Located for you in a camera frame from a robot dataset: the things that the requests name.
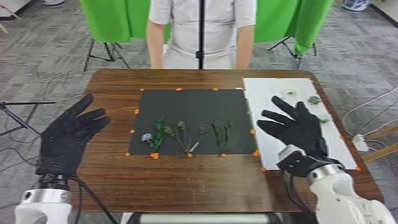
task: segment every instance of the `green backdrop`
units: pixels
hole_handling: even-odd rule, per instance
[[[332,0],[257,0],[256,43],[295,37],[295,53],[316,42]],[[92,38],[130,42],[146,38],[149,0],[82,0]]]

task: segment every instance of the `orange marker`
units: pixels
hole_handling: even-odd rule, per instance
[[[160,157],[158,152],[151,153],[151,157],[153,157],[153,159],[158,159],[158,157]]]
[[[259,157],[259,150],[256,150],[256,152],[252,153],[254,157]]]

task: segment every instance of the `person's torso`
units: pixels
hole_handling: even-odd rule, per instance
[[[170,45],[190,54],[199,49],[199,2],[172,0]],[[234,45],[234,0],[206,0],[204,53],[227,53]]]

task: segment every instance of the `black pole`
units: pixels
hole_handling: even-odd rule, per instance
[[[199,0],[199,51],[195,52],[195,58],[199,59],[199,69],[204,64],[204,11],[206,0]]]

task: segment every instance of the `person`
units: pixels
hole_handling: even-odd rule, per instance
[[[206,1],[206,69],[249,69],[256,2],[256,0]],[[163,32],[169,23],[170,41],[163,53]],[[153,69],[197,69],[199,0],[151,0],[147,49]]]

